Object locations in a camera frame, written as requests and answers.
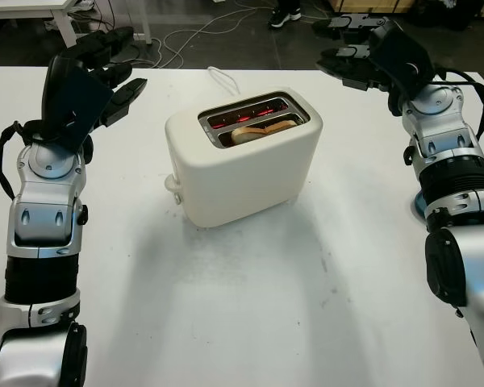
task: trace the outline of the white cord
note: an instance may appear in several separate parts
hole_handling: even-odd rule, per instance
[[[185,64],[185,59],[183,58],[182,56],[182,51],[186,48],[187,44],[197,35],[199,34],[207,34],[207,35],[222,35],[222,34],[227,34],[228,32],[231,32],[231,31],[234,31],[239,25],[240,23],[242,23],[242,21],[246,18],[248,18],[249,16],[252,16],[254,15],[258,10],[272,10],[273,8],[271,6],[247,6],[245,4],[240,4],[237,0],[233,0],[233,2],[243,8],[243,10],[236,10],[236,11],[233,11],[233,12],[230,12],[228,14],[225,14],[225,15],[222,15],[222,16],[219,16],[217,18],[214,18],[212,19],[210,22],[206,23],[204,26],[202,26],[201,28],[199,28],[198,30],[177,30],[177,31],[173,31],[173,32],[170,32],[168,35],[166,35],[163,40],[159,40],[157,38],[152,38],[152,40],[155,40],[158,42],[158,49],[157,49],[157,52],[158,52],[158,60],[157,61],[152,61],[152,60],[146,60],[146,59],[129,59],[129,60],[125,60],[124,62],[132,62],[132,63],[135,63],[135,64],[148,64],[148,65],[151,65],[151,67],[149,67],[150,69],[154,69],[154,68],[159,68],[159,69],[164,69],[166,68],[168,65],[170,65],[176,58],[179,58],[181,60],[181,63],[176,67],[176,69],[180,69],[184,64]],[[243,13],[243,12],[248,12],[249,13],[245,16],[243,16],[242,18],[240,18],[238,20],[238,22],[236,23],[236,25],[232,28],[229,28],[227,29],[226,31],[205,31],[206,28],[208,28],[212,23],[216,22],[217,20],[220,20],[220,19],[223,19],[223,18],[226,18],[228,16],[231,16],[231,15],[236,15],[236,14],[239,14],[239,13]],[[325,18],[318,18],[318,17],[315,17],[315,16],[310,16],[310,15],[303,15],[305,18],[309,18],[309,19],[319,19],[319,20],[324,20]],[[172,48],[171,46],[168,45],[167,43],[167,40],[168,38],[170,38],[171,36],[173,35],[176,35],[176,34],[179,34],[179,33],[183,33],[183,32],[191,32],[192,35],[185,41],[184,44],[181,45],[181,47],[176,50],[174,48]],[[168,59],[164,64],[161,64],[161,61],[162,61],[162,58],[163,58],[163,55],[161,54],[161,47],[165,47],[165,49],[167,49],[168,51],[170,51],[173,56]]]
[[[235,78],[233,78],[231,75],[228,75],[223,70],[217,69],[216,67],[213,67],[213,66],[208,67],[208,73],[211,75],[211,77],[213,78],[213,80],[215,82],[217,82],[224,89],[226,89],[231,95],[236,95],[235,93],[233,93],[233,90],[231,88],[229,88],[229,86],[225,82],[222,81],[222,78],[216,77],[214,74],[218,73],[220,75],[224,75],[226,78],[229,78],[233,82],[233,85],[235,86],[236,93],[240,94],[239,84],[236,83]]]

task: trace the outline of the floor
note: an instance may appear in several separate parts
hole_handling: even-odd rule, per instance
[[[136,14],[135,0],[112,0],[112,7],[106,0],[97,0],[103,19],[112,22],[110,9],[115,13],[115,25],[134,25],[141,31]],[[154,37],[163,39],[176,30],[197,30],[213,18],[239,11],[214,21],[207,31],[233,31],[220,34],[199,34],[188,42],[179,58],[169,62],[173,54],[161,49],[163,59],[160,65],[167,68],[179,65],[184,69],[204,69],[214,65],[221,69],[315,69],[319,53],[338,43],[314,35],[311,23],[315,18],[324,18],[326,7],[322,0],[303,2],[304,17],[299,22],[287,23],[279,31],[267,28],[267,19],[273,0],[244,0],[244,4],[267,7],[265,9],[242,11],[235,0],[214,3],[212,0],[159,0],[146,2],[148,17]],[[83,17],[100,18],[96,10]],[[476,71],[484,77],[484,19],[475,20],[463,32],[450,31],[443,27],[414,27],[402,17],[394,17],[406,32],[418,40],[439,64],[465,71]],[[75,23],[77,31],[86,32],[97,27],[95,22]],[[180,48],[194,33],[182,31],[168,37],[167,44]],[[146,46],[140,41],[134,43],[120,58],[140,55],[147,60],[158,60],[159,44]],[[39,19],[18,20],[18,27],[7,23],[0,31],[0,65],[47,65],[52,56],[64,48],[57,31],[46,31]],[[136,64],[146,67],[149,64]]]

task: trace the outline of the cable on floor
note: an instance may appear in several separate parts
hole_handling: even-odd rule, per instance
[[[113,6],[111,5],[111,0],[107,0],[110,5],[111,17],[113,18],[113,29],[115,29],[115,12],[113,11]]]
[[[238,2],[237,0],[233,0],[233,2],[239,6],[240,8],[243,8],[242,10],[236,10],[236,11],[233,11],[233,12],[230,12],[230,13],[227,13],[225,15],[222,15],[222,16],[219,16],[217,18],[214,18],[212,19],[210,22],[206,23],[204,26],[202,26],[201,28],[199,28],[198,30],[192,30],[192,29],[183,29],[183,30],[176,30],[176,31],[173,31],[173,32],[170,32],[168,35],[166,35],[163,40],[159,40],[159,39],[156,39],[156,38],[153,38],[153,40],[156,40],[159,44],[158,46],[158,49],[157,49],[157,52],[158,52],[158,61],[152,61],[152,60],[148,60],[148,59],[143,59],[143,60],[138,60],[137,62],[135,62],[134,60],[136,58],[131,58],[130,60],[125,60],[124,62],[134,62],[134,64],[147,64],[147,65],[151,65],[149,68],[150,69],[154,69],[154,68],[159,68],[159,69],[164,69],[166,68],[167,66],[169,66],[172,62],[174,62],[174,60],[176,60],[177,58],[180,60],[180,64],[176,67],[176,69],[180,69],[184,64],[185,64],[185,59],[183,58],[182,56],[182,51],[186,48],[187,44],[193,39],[195,38],[197,35],[199,34],[206,34],[206,35],[222,35],[222,34],[227,34],[228,32],[232,32],[234,31],[241,23],[243,20],[245,20],[246,18],[248,18],[249,16],[252,16],[254,15],[258,10],[272,10],[273,8],[271,6],[249,6],[249,5],[245,5],[245,4],[241,4],[240,2]],[[244,13],[244,12],[249,12],[247,15],[241,17],[236,25],[232,28],[229,28],[225,31],[205,31],[212,23],[216,22],[217,20],[220,20],[220,19],[223,19],[223,18],[226,18],[228,16],[231,16],[231,15],[237,15],[237,14],[240,14],[240,13]],[[309,19],[325,19],[325,18],[319,18],[319,17],[315,17],[315,16],[310,16],[310,15],[303,15],[304,17],[306,18],[309,18]],[[186,32],[189,32],[189,33],[192,33],[192,35],[185,41],[184,44],[181,45],[181,47],[179,49],[174,49],[173,47],[171,47],[169,44],[168,44],[168,39],[173,36],[173,35],[176,35],[176,34],[179,34],[179,33],[186,33]],[[164,64],[160,65],[161,61],[162,61],[162,53],[161,53],[161,47],[164,47],[166,50],[168,50],[169,52],[171,52],[173,54],[173,56],[168,59]]]

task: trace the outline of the table surface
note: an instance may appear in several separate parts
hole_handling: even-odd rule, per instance
[[[0,0],[0,11],[63,10],[75,0]]]
[[[0,68],[0,132],[39,118],[45,71]],[[227,91],[205,70],[134,70],[148,85],[93,134],[81,196],[87,385],[484,387],[466,321],[426,284],[419,187],[387,95],[317,71],[229,73],[243,91],[289,86],[321,114],[307,182],[296,200],[196,228],[164,188],[165,120]],[[480,102],[465,96],[476,127]],[[15,192],[21,145],[6,146]],[[0,187],[0,296],[9,205]]]

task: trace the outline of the white toaster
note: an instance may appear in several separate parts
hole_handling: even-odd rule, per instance
[[[284,122],[294,126],[234,143],[238,128],[262,131]],[[322,128],[312,106],[288,88],[182,111],[165,125],[173,164],[165,187],[199,227],[254,214],[298,195]]]

